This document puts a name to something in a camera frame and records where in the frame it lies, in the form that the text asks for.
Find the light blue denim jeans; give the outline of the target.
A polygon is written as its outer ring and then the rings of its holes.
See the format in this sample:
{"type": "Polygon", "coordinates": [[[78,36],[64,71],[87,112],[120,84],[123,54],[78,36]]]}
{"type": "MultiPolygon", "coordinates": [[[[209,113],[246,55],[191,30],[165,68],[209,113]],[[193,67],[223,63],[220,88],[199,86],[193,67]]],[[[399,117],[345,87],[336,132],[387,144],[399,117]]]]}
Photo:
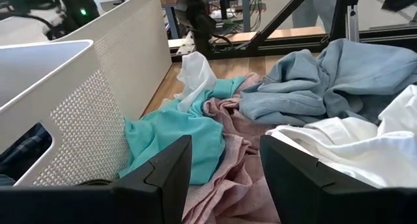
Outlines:
{"type": "Polygon", "coordinates": [[[281,58],[242,90],[240,112],[259,124],[304,126],[333,117],[378,124],[382,110],[412,84],[415,51],[338,39],[318,56],[303,49],[281,58]]]}

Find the pink garment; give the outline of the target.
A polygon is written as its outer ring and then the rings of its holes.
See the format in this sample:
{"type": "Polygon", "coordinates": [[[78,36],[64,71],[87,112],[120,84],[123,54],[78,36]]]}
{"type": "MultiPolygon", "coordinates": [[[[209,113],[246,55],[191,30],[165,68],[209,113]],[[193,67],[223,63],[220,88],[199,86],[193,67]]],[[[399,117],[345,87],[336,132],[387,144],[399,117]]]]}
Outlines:
{"type": "Polygon", "coordinates": [[[183,224],[279,223],[259,155],[260,137],[271,126],[239,111],[241,90],[259,80],[256,73],[246,74],[230,98],[204,103],[204,115],[223,126],[225,158],[207,184],[188,188],[183,224]]]}

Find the teal garment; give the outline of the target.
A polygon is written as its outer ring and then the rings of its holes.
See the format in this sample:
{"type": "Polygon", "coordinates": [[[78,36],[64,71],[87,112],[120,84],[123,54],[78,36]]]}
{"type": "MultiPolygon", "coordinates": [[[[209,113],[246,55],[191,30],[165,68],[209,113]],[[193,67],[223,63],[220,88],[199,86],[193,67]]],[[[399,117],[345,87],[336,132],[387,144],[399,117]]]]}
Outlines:
{"type": "Polygon", "coordinates": [[[185,112],[179,110],[179,100],[172,100],[139,120],[126,119],[124,132],[130,159],[128,166],[119,171],[119,176],[126,176],[137,169],[181,136],[191,135],[190,184],[208,183],[217,170],[225,150],[225,141],[222,136],[223,125],[204,116],[203,104],[211,98],[231,98],[244,81],[244,77],[218,79],[214,88],[198,94],[185,112]]]}

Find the white cloth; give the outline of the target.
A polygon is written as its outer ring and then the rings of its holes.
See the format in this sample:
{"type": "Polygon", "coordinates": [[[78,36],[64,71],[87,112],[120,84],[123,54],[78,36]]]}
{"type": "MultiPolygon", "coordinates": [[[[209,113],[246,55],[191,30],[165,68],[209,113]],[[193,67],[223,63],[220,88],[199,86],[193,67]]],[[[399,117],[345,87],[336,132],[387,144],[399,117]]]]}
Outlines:
{"type": "Polygon", "coordinates": [[[62,0],[52,0],[51,3],[30,5],[30,14],[48,21],[53,26],[61,24],[66,18],[66,7],[62,0]]]}

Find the thin cream white garment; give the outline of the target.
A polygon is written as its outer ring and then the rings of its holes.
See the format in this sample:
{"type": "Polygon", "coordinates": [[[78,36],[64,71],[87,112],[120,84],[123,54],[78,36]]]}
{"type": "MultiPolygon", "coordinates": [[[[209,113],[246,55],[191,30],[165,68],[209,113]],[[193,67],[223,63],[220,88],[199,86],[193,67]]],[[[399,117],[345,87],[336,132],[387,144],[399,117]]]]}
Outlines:
{"type": "Polygon", "coordinates": [[[184,84],[183,91],[175,95],[180,100],[177,108],[187,112],[193,101],[204,91],[212,90],[217,77],[206,57],[198,51],[182,57],[182,68],[177,79],[184,84]]]}

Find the left white laundry basket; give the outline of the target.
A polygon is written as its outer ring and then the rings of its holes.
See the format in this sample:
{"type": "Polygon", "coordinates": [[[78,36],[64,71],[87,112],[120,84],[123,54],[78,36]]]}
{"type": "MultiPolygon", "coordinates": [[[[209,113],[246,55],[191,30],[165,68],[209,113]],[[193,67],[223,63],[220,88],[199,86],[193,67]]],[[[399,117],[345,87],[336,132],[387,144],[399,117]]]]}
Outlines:
{"type": "Polygon", "coordinates": [[[0,153],[35,124],[52,143],[19,186],[113,180],[126,165],[124,118],[92,40],[0,46],[0,153]]]}

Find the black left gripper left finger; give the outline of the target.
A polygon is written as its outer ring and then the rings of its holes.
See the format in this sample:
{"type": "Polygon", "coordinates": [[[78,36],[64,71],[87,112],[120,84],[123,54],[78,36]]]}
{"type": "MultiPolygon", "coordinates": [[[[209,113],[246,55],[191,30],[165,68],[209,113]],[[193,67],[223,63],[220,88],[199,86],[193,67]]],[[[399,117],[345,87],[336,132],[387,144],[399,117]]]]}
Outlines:
{"type": "Polygon", "coordinates": [[[0,188],[0,224],[180,224],[191,164],[183,135],[108,185],[0,188]]]}

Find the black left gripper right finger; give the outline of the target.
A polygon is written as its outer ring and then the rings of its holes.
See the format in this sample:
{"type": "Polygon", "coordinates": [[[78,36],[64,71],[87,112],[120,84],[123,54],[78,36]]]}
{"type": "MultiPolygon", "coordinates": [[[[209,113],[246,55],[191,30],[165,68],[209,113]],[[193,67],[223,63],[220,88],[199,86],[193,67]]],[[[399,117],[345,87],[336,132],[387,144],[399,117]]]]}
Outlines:
{"type": "Polygon", "coordinates": [[[282,224],[417,224],[417,188],[375,188],[270,135],[260,146],[282,224]]]}

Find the blue plaid shirt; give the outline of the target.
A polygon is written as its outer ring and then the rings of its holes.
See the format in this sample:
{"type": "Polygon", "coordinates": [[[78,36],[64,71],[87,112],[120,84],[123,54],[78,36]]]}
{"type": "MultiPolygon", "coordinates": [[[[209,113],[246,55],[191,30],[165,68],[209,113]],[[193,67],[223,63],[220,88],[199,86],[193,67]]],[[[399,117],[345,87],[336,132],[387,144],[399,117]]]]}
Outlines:
{"type": "Polygon", "coordinates": [[[45,153],[52,142],[51,135],[35,124],[8,149],[0,154],[0,186],[12,186],[45,153]]]}

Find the white shirt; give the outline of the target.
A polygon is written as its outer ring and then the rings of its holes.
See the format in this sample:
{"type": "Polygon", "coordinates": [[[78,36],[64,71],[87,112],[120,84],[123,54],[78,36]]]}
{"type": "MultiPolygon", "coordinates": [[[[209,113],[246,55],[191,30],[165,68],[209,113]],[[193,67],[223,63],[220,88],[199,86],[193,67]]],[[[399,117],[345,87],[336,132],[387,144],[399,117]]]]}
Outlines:
{"type": "Polygon", "coordinates": [[[334,117],[266,134],[376,188],[417,188],[417,85],[403,90],[378,118],[379,125],[334,117]]]}

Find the white mesh basket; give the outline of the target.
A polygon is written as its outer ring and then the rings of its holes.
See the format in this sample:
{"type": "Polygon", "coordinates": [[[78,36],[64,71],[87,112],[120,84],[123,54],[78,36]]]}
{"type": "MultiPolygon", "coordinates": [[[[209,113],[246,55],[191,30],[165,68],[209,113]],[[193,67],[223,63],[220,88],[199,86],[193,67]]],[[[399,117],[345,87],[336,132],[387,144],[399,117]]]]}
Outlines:
{"type": "Polygon", "coordinates": [[[171,66],[160,0],[122,0],[91,23],[49,41],[40,22],[0,21],[0,46],[92,40],[124,122],[139,119],[171,66]]]}

